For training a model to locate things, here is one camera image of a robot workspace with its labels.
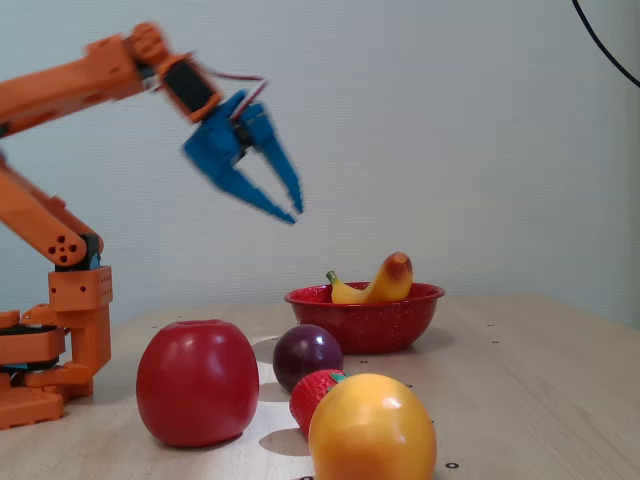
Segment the orange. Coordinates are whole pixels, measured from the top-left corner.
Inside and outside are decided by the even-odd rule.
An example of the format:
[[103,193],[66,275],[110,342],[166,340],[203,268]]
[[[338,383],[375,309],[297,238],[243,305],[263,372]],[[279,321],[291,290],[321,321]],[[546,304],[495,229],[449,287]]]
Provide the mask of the orange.
[[378,374],[348,377],[322,399],[309,447],[317,480],[431,480],[437,454],[420,399]]

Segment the wire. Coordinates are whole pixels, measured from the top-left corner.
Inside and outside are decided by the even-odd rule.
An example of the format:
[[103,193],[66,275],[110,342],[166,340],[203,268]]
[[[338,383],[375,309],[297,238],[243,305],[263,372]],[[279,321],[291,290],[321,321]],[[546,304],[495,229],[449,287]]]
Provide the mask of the wire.
[[593,39],[593,41],[596,42],[596,45],[598,45],[600,50],[602,50],[602,53],[605,54],[605,56],[611,61],[611,63],[613,63],[616,66],[616,68],[618,70],[620,70],[625,77],[627,77],[629,80],[631,80],[631,82],[636,87],[640,88],[640,80],[638,80],[636,77],[631,75],[626,68],[624,68],[622,65],[620,65],[620,62],[618,62],[613,57],[613,55],[611,55],[611,52],[609,52],[609,50],[607,50],[607,47],[605,47],[604,44],[600,41],[600,39],[596,35],[596,32],[594,32],[593,28],[591,28],[591,25],[589,24],[589,20],[587,20],[587,17],[585,16],[584,12],[582,11],[582,7],[580,7],[580,4],[578,3],[578,0],[572,0],[572,2],[573,2],[573,6],[576,7],[576,11],[578,12],[578,15],[580,16],[580,19],[582,20],[582,23],[584,23],[584,26],[587,29],[587,32],[589,32],[589,35],[591,35],[591,38]]
[[231,120],[236,121],[242,112],[244,112],[247,107],[253,102],[258,95],[262,93],[262,91],[267,87],[267,79],[258,75],[239,75],[235,73],[224,73],[218,70],[214,70],[211,67],[208,67],[200,62],[195,62],[196,66],[203,72],[214,77],[225,78],[227,80],[240,80],[242,82],[259,82],[258,85],[251,91],[249,94],[238,104],[235,110],[231,113]]

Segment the strawberry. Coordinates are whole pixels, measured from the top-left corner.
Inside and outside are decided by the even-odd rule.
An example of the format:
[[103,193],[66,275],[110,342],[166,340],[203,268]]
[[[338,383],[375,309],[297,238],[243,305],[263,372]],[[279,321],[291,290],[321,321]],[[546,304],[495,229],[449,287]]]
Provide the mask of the strawberry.
[[300,380],[291,392],[289,410],[305,435],[316,407],[338,382],[347,378],[342,370],[319,370]]

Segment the banana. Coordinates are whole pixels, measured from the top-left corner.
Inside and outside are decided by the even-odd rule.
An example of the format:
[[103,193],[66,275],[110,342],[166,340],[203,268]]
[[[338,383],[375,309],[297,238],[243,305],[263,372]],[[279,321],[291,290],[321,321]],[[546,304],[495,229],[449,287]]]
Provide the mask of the banana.
[[389,255],[367,288],[359,290],[343,283],[334,270],[327,273],[331,282],[331,301],[339,304],[400,302],[406,300],[413,283],[411,259],[402,252]]

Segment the red apple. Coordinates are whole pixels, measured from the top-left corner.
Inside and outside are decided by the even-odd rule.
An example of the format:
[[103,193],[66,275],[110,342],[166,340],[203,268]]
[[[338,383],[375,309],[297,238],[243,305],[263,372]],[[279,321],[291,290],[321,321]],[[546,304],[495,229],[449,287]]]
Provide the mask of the red apple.
[[258,365],[238,327],[221,320],[172,323],[138,366],[143,423],[161,442],[202,447],[239,436],[258,407]]

